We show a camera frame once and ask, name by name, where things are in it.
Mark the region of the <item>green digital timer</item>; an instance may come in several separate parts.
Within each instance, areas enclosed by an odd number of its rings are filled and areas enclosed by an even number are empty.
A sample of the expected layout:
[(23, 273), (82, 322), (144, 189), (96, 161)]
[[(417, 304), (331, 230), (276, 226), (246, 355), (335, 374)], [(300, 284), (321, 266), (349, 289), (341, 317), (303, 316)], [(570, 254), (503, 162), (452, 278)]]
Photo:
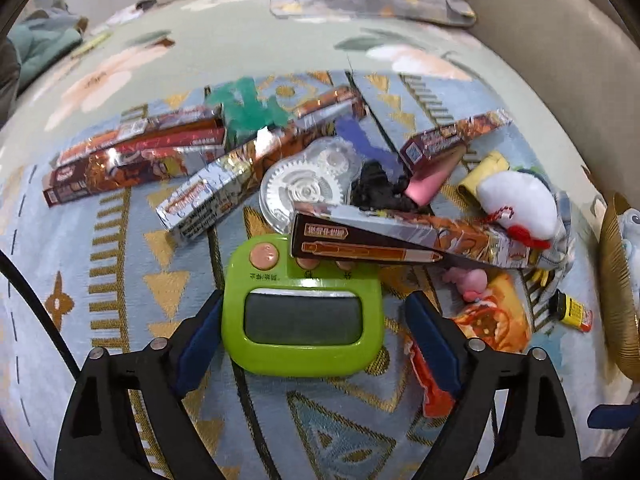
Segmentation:
[(300, 266), (288, 238), (255, 236), (226, 271), (221, 338), (230, 359), (252, 374), (345, 377), (364, 370), (384, 341), (378, 270), (322, 260)]

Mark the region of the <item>red small packet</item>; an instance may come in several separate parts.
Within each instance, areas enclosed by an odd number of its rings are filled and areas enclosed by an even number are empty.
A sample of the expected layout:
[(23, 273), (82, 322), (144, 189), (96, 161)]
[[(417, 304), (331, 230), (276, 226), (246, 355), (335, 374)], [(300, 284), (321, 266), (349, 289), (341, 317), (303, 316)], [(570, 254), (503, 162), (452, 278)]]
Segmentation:
[(404, 352), (422, 389), (422, 415), (431, 418), (448, 416), (454, 407), (454, 399), (436, 384), (418, 344), (411, 336), (406, 339)]

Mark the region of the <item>orange snack packet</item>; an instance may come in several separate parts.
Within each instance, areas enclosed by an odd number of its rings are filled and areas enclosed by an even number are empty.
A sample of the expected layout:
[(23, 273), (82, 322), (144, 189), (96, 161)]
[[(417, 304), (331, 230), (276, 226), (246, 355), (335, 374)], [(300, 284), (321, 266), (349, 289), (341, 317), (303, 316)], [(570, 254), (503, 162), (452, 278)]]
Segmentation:
[(497, 274), (480, 300), (467, 304), (454, 322), (469, 339), (480, 338), (491, 349), (522, 353), (532, 329), (510, 274)]

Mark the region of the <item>yellow lead refill box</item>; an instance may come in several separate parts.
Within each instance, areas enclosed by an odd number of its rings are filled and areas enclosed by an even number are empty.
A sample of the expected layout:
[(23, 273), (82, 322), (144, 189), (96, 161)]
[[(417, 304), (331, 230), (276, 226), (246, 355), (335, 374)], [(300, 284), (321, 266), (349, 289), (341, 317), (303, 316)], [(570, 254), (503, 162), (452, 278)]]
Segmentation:
[(582, 333), (592, 329), (593, 314), (590, 309), (559, 289), (551, 296), (548, 303), (552, 318)]

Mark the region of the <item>pink plush toy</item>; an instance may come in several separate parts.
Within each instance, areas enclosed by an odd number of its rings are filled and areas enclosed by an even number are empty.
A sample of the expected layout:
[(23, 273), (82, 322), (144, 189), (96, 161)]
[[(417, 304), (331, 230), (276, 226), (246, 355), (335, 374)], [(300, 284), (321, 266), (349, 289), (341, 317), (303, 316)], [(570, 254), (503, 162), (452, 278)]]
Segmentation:
[(454, 285), (465, 302), (475, 302), (484, 296), (488, 277), (482, 269), (448, 269), (442, 274), (442, 281)]

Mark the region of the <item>white plush duck toy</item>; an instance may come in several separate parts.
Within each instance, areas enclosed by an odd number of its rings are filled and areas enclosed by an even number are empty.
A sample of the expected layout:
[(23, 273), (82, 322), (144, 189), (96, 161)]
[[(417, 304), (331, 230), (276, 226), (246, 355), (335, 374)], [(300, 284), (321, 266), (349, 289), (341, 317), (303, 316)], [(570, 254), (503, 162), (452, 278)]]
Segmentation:
[(552, 192), (531, 172), (506, 170), (480, 182), (476, 197), (490, 222), (528, 250), (529, 266), (548, 271), (572, 266), (572, 208), (565, 192)]

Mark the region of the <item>patterned blue rug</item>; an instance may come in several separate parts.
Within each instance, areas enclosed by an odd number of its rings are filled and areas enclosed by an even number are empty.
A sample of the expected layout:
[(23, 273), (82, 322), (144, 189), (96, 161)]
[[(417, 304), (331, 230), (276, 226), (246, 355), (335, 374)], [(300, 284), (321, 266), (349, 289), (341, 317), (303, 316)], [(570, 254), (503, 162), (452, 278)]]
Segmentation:
[[(386, 142), (411, 127), (503, 107), (472, 80), (397, 74), (306, 73), (256, 81), (258, 96), (289, 108), (352, 82)], [(235, 208), (209, 236), (179, 246), (155, 209), (174, 189), (155, 183), (49, 207), (41, 181), (47, 164), (18, 170), (1, 199), (1, 247), (43, 301), (78, 360), (94, 347), (137, 351), (167, 337), (224, 284), (229, 259), (248, 238), (265, 234), (256, 198)], [(562, 379), (585, 455), (608, 436), (587, 427), (598, 404), (622, 400), (628, 382), (608, 360), (600, 326), (588, 334), (549, 318), (528, 274), (514, 273), (532, 336)], [(434, 444), (442, 420), (424, 417), (422, 392), (404, 347), (402, 300), (427, 292), (448, 313), (461, 309), (437, 270), (392, 266), (381, 274), (384, 344), (349, 378), (256, 376), (218, 351), (184, 405), (207, 451), (230, 479), (408, 479)], [(1, 287), (1, 413), (17, 443), (51, 478), (58, 433), (73, 381), (36, 318), (9, 284)]]

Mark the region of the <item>yellow paper roll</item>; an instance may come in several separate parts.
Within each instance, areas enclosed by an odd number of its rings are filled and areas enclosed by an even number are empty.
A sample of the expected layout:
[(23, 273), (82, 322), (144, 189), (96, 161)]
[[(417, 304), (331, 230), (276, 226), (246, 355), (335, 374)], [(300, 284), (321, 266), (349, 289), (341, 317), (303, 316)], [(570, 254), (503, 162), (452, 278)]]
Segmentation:
[(487, 178), (510, 169), (509, 162), (498, 151), (489, 152), (458, 184), (458, 192), (470, 204), (477, 202), (477, 188)]

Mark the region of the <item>silver comic pen box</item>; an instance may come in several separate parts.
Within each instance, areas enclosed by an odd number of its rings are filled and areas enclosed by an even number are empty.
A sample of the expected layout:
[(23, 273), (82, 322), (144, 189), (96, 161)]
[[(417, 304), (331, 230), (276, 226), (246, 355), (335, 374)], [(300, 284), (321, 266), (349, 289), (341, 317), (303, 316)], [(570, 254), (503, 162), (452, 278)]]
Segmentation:
[(255, 193), (277, 162), (334, 134), (333, 119), (308, 128), (295, 122), (283, 128), (262, 128), (253, 140), (220, 156), (180, 185), (156, 207), (157, 217), (177, 242), (190, 242)]

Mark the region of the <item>pink pen case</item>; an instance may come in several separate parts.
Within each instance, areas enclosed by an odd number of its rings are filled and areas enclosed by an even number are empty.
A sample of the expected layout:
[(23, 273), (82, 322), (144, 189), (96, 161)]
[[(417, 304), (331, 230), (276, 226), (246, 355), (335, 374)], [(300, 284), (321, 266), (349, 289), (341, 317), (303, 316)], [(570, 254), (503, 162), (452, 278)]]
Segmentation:
[(417, 171), (405, 189), (405, 196), (419, 207), (431, 203), (465, 153), (466, 148), (459, 146)]

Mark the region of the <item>dark pen box front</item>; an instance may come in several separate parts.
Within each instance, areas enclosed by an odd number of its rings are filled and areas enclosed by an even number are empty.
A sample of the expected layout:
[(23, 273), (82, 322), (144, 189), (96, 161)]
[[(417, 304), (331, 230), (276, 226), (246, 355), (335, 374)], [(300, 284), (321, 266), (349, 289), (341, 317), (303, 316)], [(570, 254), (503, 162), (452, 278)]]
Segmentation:
[(431, 263), (454, 257), (482, 266), (524, 269), (551, 243), (535, 240), (520, 226), (505, 230), (478, 220), (296, 202), (290, 247), (295, 258)]

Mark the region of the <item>black toy figure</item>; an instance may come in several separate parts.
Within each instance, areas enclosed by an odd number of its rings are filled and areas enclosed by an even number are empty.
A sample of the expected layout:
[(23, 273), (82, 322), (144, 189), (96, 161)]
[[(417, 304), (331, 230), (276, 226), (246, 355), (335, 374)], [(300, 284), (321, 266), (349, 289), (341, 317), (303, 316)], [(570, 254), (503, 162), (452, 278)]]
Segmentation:
[(379, 162), (368, 160), (352, 182), (350, 202), (362, 210), (416, 212), (419, 205), (406, 194), (408, 185), (405, 174), (392, 181)]

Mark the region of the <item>red brown pen box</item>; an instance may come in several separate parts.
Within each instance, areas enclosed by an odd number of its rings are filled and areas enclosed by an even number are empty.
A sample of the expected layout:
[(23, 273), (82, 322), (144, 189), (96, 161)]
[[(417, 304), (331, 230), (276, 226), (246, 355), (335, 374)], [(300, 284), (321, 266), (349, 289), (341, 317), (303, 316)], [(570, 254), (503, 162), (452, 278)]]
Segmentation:
[(226, 152), (222, 106), (191, 106), (125, 122), (58, 154), (43, 179), (48, 206), (192, 176)]

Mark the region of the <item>maroon pen box right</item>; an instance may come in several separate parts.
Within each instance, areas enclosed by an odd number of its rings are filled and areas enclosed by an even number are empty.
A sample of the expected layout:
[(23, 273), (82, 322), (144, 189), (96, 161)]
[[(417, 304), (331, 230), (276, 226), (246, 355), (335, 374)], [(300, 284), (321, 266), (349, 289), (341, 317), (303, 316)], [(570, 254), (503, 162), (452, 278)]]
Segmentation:
[(513, 118), (502, 108), (467, 117), (448, 125), (415, 133), (399, 150), (399, 158), (413, 174), (447, 156), (466, 148), (473, 140), (511, 125)]

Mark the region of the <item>clear correction tape dispenser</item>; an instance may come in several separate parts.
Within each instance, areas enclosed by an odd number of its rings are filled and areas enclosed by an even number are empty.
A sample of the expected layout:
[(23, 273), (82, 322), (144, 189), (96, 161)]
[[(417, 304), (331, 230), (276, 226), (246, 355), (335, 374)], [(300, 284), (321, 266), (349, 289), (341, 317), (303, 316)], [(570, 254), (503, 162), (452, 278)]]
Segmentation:
[(361, 167), (352, 142), (339, 136), (315, 140), (266, 172), (259, 191), (260, 211), (276, 232), (288, 234), (295, 203), (348, 204)]

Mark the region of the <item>green plastic splat piece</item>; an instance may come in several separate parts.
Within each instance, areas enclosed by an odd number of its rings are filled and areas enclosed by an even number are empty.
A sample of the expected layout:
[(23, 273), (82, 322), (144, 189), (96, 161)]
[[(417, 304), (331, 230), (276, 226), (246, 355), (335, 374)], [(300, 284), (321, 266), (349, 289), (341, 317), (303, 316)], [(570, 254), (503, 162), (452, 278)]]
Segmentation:
[(290, 114), (280, 107), (275, 96), (258, 98), (255, 81), (248, 77), (216, 87), (206, 96), (204, 104), (221, 106), (228, 151), (252, 140), (261, 128), (284, 127), (290, 120)]

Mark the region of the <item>purple plastic splat piece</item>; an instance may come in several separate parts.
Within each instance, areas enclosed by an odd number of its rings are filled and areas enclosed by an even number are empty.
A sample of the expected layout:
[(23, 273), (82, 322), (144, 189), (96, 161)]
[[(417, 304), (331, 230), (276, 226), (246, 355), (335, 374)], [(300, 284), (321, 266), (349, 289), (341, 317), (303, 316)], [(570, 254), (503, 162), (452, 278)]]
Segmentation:
[(357, 120), (345, 116), (338, 118), (335, 125), (337, 135), (350, 142), (362, 160), (378, 162), (390, 180), (397, 181), (405, 174), (404, 166), (373, 118), (366, 116)]

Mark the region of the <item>orange long pen box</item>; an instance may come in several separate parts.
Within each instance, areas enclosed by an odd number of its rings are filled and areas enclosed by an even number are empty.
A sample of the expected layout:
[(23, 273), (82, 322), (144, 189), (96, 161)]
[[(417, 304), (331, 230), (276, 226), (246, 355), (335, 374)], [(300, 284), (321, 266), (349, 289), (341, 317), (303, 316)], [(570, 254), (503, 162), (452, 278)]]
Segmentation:
[(295, 119), (300, 119), (318, 112), (318, 110), (327, 110), (331, 106), (340, 104), (348, 104), (350, 114), (358, 120), (367, 115), (367, 105), (364, 104), (361, 93), (348, 84), (333, 87), (327, 92), (321, 93), (320, 96), (314, 96), (302, 104), (296, 105), (291, 114)]

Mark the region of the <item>teal clothing pile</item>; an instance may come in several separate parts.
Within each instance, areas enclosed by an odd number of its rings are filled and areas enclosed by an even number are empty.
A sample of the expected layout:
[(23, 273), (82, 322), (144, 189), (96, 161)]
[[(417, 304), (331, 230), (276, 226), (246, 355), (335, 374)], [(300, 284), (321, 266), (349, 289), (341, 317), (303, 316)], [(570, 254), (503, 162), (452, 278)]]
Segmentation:
[(8, 38), (16, 50), (20, 76), (17, 93), (22, 93), (35, 79), (84, 39), (89, 20), (65, 9), (38, 9), (24, 21), (16, 23)]

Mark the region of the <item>beige sofa cushion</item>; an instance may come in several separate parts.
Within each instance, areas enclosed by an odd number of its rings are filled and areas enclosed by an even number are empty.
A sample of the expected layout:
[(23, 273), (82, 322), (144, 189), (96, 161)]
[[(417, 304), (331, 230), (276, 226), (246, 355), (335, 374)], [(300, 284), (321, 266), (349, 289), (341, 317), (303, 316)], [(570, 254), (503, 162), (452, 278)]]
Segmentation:
[(465, 0), (472, 34), (547, 105), (597, 189), (639, 201), (639, 0)]

